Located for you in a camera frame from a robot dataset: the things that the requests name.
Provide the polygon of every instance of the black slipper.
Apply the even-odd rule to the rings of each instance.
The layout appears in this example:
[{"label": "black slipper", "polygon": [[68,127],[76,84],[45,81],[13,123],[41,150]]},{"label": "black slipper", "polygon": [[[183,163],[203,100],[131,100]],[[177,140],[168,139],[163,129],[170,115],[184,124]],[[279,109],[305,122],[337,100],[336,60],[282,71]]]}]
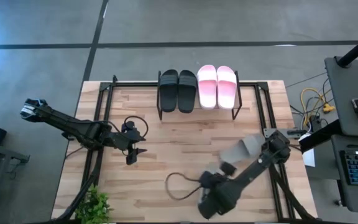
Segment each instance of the black slipper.
[{"label": "black slipper", "polygon": [[177,107],[178,72],[169,69],[160,77],[160,104],[164,112],[172,112]]},{"label": "black slipper", "polygon": [[178,107],[182,113],[191,113],[197,93],[197,78],[193,72],[183,70],[179,76]]}]

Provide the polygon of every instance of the slipper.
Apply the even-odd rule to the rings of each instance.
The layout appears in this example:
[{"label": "slipper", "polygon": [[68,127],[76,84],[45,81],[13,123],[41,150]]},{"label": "slipper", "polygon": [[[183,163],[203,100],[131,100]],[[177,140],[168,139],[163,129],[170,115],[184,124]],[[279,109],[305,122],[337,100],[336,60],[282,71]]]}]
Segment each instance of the slipper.
[{"label": "slipper", "polygon": [[216,105],[216,69],[213,65],[202,66],[197,73],[198,95],[202,109],[211,110]]},{"label": "slipper", "polygon": [[218,76],[218,105],[221,109],[231,110],[234,107],[237,90],[237,77],[227,66],[220,66]]},{"label": "slipper", "polygon": [[193,72],[183,70],[179,75],[178,108],[182,113],[191,113],[197,92],[197,78]]},{"label": "slipper", "polygon": [[178,77],[174,69],[167,70],[160,77],[160,104],[164,112],[172,112],[177,107]]}]

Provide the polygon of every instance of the wooden tabletop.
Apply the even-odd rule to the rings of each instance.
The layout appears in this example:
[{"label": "wooden tabletop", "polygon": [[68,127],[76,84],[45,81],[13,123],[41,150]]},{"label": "wooden tabletop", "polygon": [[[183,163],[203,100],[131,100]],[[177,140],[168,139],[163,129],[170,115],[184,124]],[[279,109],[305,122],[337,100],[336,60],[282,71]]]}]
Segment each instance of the wooden tabletop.
[{"label": "wooden tabletop", "polygon": [[[84,82],[76,117],[93,119],[100,82]],[[293,128],[290,105],[283,81],[268,81],[270,97],[278,128]],[[112,222],[268,222],[277,221],[269,173],[265,171],[247,186],[229,213],[205,220],[197,209],[199,192],[188,199],[174,201],[164,188],[164,180],[171,172],[182,172],[197,179],[211,164],[218,164],[219,151],[229,149],[248,134],[261,133],[255,91],[241,87],[242,109],[235,121],[229,110],[202,110],[196,102],[191,114],[178,110],[164,113],[158,118],[155,102],[157,87],[114,88],[110,121],[121,126],[125,117],[137,115],[149,124],[146,142],[136,144],[148,151],[138,156],[134,165],[127,166],[121,151],[105,147],[99,189],[109,195]],[[269,116],[265,101],[267,123]],[[106,97],[103,101],[103,118]],[[140,133],[145,131],[142,121],[134,120]],[[71,142],[67,153],[78,149]],[[81,185],[86,150],[70,156],[64,163],[52,217],[58,217],[75,198]],[[239,171],[252,160],[235,164]],[[316,216],[316,209],[301,153],[291,151],[285,163],[290,188],[309,213]],[[196,188],[196,182],[172,177],[170,188],[177,197]],[[285,200],[281,193],[284,214]]]}]

